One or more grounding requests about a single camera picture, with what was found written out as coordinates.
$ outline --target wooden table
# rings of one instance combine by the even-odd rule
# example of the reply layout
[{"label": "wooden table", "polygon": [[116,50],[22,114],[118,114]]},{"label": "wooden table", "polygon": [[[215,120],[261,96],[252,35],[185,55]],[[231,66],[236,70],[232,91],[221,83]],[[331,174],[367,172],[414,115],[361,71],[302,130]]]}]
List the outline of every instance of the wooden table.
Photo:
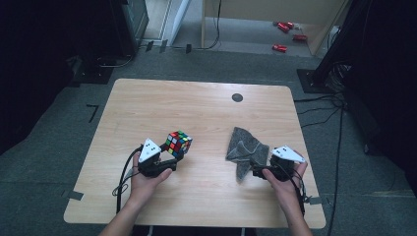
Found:
[{"label": "wooden table", "polygon": [[[242,94],[243,100],[235,102],[234,93]],[[193,138],[190,150],[177,171],[158,186],[137,224],[286,227],[268,181],[250,172],[239,184],[236,164],[225,160],[234,127],[248,130],[271,148],[289,145],[309,160],[287,87],[116,81],[74,189],[84,197],[69,200],[65,220],[108,223],[116,209],[111,192],[132,150],[146,138],[163,144],[169,133],[181,130]],[[311,165],[304,181],[308,196],[318,196]],[[311,228],[326,225],[321,205],[305,208]]]}]

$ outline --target rubik's cube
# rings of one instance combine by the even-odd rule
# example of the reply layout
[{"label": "rubik's cube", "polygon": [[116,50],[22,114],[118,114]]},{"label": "rubik's cube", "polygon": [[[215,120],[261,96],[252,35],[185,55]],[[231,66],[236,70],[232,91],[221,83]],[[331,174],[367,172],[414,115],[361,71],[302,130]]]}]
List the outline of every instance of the rubik's cube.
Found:
[{"label": "rubik's cube", "polygon": [[173,132],[168,135],[168,138],[166,138],[165,150],[167,150],[174,157],[178,157],[181,154],[187,153],[192,140],[193,139],[190,136],[186,135],[182,131]]}]

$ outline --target person's right hand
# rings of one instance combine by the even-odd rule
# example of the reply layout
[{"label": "person's right hand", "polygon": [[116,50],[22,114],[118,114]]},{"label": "person's right hand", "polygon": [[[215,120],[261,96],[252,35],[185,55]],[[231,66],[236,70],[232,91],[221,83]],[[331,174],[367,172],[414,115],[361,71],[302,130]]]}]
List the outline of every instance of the person's right hand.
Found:
[{"label": "person's right hand", "polygon": [[[296,164],[294,169],[300,174],[301,177],[303,177],[304,172],[306,172],[307,165],[307,162]],[[290,180],[281,182],[277,180],[268,169],[263,169],[263,173],[270,182],[270,185],[273,187],[279,205],[283,210],[286,210],[289,207],[299,207],[295,188]],[[295,174],[292,179],[297,187],[300,188],[300,179],[298,178],[298,175]]]}]

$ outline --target black cable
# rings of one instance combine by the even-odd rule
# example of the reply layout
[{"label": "black cable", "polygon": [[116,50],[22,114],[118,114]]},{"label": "black cable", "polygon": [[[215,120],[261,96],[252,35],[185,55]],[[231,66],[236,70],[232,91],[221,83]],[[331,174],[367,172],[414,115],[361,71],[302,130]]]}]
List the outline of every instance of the black cable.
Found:
[{"label": "black cable", "polygon": [[340,112],[340,121],[339,121],[339,137],[337,143],[337,155],[336,155],[336,170],[335,170],[335,180],[334,180],[334,197],[333,197],[333,211],[331,212],[330,222],[328,224],[328,236],[331,235],[331,230],[333,227],[334,214],[336,211],[336,202],[337,202],[337,191],[338,191],[338,169],[340,161],[340,146],[341,146],[341,134],[342,134],[342,125],[343,125],[343,109]]},{"label": "black cable", "polygon": [[[217,23],[216,23],[216,22],[214,22],[214,26],[215,26],[215,30],[216,30],[216,32],[217,32],[217,36],[216,36],[216,38],[215,38],[214,42],[212,43],[212,45],[211,45],[211,46],[209,46],[209,47],[198,47],[198,48],[193,48],[193,50],[209,50],[209,49],[214,48],[214,47],[218,44],[218,42],[219,42],[219,40],[220,40],[220,28],[219,28],[220,12],[221,12],[221,0],[218,2],[218,9],[217,9]],[[186,49],[185,47],[179,47],[179,46],[166,46],[166,47],[168,47],[168,48],[173,48],[173,49],[182,49],[182,50],[183,50],[183,49]]]},{"label": "black cable", "polygon": [[129,57],[128,61],[127,61],[127,62],[125,62],[125,63],[123,63],[123,64],[120,64],[120,65],[109,65],[109,66],[107,66],[107,65],[98,65],[98,67],[103,67],[103,68],[119,68],[119,67],[124,67],[124,66],[126,66],[127,64],[129,64],[129,62],[131,62],[131,61],[132,61],[132,59],[133,59],[133,56],[131,55],[131,56]]},{"label": "black cable", "polygon": [[320,125],[320,124],[324,124],[325,122],[327,122],[330,118],[331,118],[331,116],[333,116],[338,110],[340,110],[341,108],[340,107],[338,107],[337,109],[335,109],[330,115],[329,115],[329,117],[325,120],[325,121],[321,121],[321,122],[316,122],[316,123],[311,123],[311,124],[307,124],[307,125],[303,125],[303,126],[301,126],[301,128],[305,128],[305,127],[308,127],[308,126],[313,126],[313,125]]},{"label": "black cable", "polygon": [[304,200],[304,196],[306,196],[305,188],[303,188],[303,195],[301,195],[300,194],[300,188],[297,187],[297,185],[295,184],[294,180],[292,179],[293,176],[290,176],[288,174],[288,172],[286,172],[285,169],[281,165],[279,165],[279,164],[276,164],[276,165],[285,173],[285,175],[288,177],[288,179],[291,181],[292,185],[294,186],[295,194],[297,195],[297,199],[298,199],[298,203],[299,203],[299,206],[300,206],[300,210],[301,210],[301,212],[304,215],[306,213],[306,210],[304,208],[304,201],[305,201]]},{"label": "black cable", "polygon": [[123,167],[123,172],[122,172],[122,175],[120,176],[119,187],[117,188],[116,213],[118,213],[120,211],[120,208],[121,208],[121,205],[122,205],[121,202],[122,202],[122,193],[123,193],[123,184],[124,184],[123,181],[124,181],[124,178],[125,178],[126,169],[128,168],[128,165],[129,165],[132,157],[135,155],[135,153],[138,152],[138,151],[142,151],[142,148],[143,148],[143,146],[140,146],[140,147],[136,148],[129,155],[129,158],[126,160],[125,167]]},{"label": "black cable", "polygon": [[332,110],[334,109],[334,107],[320,107],[320,108],[312,108],[312,109],[308,109],[302,112],[297,112],[297,115],[302,115],[302,114],[306,114],[307,112],[310,111],[315,111],[315,110]]},{"label": "black cable", "polygon": [[337,95],[337,93],[332,94],[332,95],[323,95],[323,96],[319,96],[319,97],[316,97],[316,98],[295,99],[294,102],[316,101],[316,100],[322,100],[323,98],[327,98],[327,97],[335,97],[336,95]]}]

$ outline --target black cabinet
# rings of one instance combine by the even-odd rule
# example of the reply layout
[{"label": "black cabinet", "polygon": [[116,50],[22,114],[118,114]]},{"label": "black cabinet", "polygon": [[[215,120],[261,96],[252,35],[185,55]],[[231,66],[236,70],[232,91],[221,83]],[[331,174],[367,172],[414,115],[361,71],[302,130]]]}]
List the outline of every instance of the black cabinet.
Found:
[{"label": "black cabinet", "polygon": [[30,133],[73,78],[72,47],[49,10],[44,2],[0,3],[0,153]]}]

